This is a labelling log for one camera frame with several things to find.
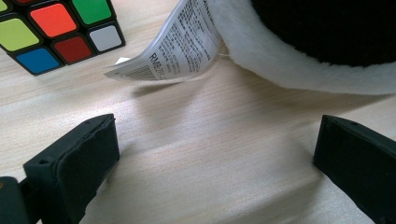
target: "rubik's cube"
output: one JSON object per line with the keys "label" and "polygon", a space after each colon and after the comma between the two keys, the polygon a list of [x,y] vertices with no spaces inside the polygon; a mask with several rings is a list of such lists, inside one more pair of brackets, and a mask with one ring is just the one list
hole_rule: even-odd
{"label": "rubik's cube", "polygon": [[110,0],[0,0],[0,47],[32,75],[124,45]]}

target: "stuffed animal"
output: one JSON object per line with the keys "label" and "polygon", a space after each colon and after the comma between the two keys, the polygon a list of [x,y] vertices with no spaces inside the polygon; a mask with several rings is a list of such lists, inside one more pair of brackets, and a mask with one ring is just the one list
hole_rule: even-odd
{"label": "stuffed animal", "polygon": [[231,58],[284,88],[396,92],[396,1],[207,1]]}

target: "fabric tag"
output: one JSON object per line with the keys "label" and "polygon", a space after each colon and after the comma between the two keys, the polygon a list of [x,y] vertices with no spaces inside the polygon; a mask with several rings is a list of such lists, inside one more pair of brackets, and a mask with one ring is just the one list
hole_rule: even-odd
{"label": "fabric tag", "polygon": [[166,80],[197,75],[216,57],[220,42],[207,0],[181,0],[140,55],[112,66],[115,69],[105,75],[121,80]]}

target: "light wood surface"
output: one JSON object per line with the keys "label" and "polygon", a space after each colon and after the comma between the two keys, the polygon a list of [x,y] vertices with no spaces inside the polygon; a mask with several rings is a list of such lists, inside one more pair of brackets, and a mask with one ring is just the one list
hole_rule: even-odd
{"label": "light wood surface", "polygon": [[112,0],[127,46],[39,77],[0,54],[0,175],[114,113],[121,159],[84,224],[372,223],[312,164],[323,114],[396,139],[396,97],[285,90],[218,57],[182,83],[119,82],[177,0]]}

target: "white fur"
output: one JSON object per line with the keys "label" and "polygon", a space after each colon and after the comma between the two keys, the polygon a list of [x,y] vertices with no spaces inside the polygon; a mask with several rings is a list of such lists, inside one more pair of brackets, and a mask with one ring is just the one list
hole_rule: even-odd
{"label": "white fur", "polygon": [[279,86],[375,95],[396,92],[396,63],[365,68],[319,63],[266,29],[249,0],[208,3],[233,60]]}

